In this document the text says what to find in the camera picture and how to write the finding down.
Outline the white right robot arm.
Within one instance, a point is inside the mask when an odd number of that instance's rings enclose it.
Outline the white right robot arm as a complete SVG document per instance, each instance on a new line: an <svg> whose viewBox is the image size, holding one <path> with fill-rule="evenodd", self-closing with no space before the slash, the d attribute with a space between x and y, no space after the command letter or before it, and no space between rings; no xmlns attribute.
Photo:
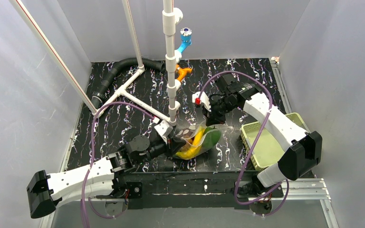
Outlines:
<svg viewBox="0 0 365 228"><path fill-rule="evenodd" d="M232 74L218 77L215 83L219 90L216 98L203 91L192 95L192 102L202 108L206 126L224 124L225 115L239 108L258 120L284 151L275 164L253 176L254 190L263 192L285 179L295 181L320 163L322 136L316 131L309 133L288 119L270 101L266 89L239 82Z"/></svg>

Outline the clear polka dot zip bag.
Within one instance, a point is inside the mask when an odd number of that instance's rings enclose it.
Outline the clear polka dot zip bag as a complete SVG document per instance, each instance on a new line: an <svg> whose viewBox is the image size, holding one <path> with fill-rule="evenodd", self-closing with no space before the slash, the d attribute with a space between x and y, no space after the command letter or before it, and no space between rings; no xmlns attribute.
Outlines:
<svg viewBox="0 0 365 228"><path fill-rule="evenodd" d="M226 124L206 126L205 122L181 129L177 132L176 137L183 139L185 145L173 155L173 158L193 159L215 147L222 136L231 129L233 127Z"/></svg>

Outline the yellow fake banana bunch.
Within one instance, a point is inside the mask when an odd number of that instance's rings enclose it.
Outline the yellow fake banana bunch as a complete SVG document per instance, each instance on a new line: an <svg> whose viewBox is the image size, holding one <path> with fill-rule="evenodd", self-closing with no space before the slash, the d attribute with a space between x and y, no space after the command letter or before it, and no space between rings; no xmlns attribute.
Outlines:
<svg viewBox="0 0 365 228"><path fill-rule="evenodd" d="M187 152L180 159L189 160L200 154L204 132L205 128L202 126L190 126L188 129L182 131L183 139L187 144Z"/></svg>

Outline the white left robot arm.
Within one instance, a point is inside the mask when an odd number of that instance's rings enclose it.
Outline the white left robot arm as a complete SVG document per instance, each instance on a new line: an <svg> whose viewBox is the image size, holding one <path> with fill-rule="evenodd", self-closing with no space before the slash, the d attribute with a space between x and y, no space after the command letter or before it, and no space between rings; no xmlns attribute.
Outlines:
<svg viewBox="0 0 365 228"><path fill-rule="evenodd" d="M136 166L162 154L175 155L186 141L178 137L157 138L138 135L104 158L70 171L36 172L26 187L30 217L42 218L57 208L91 196L110 196L130 189L124 176Z"/></svg>

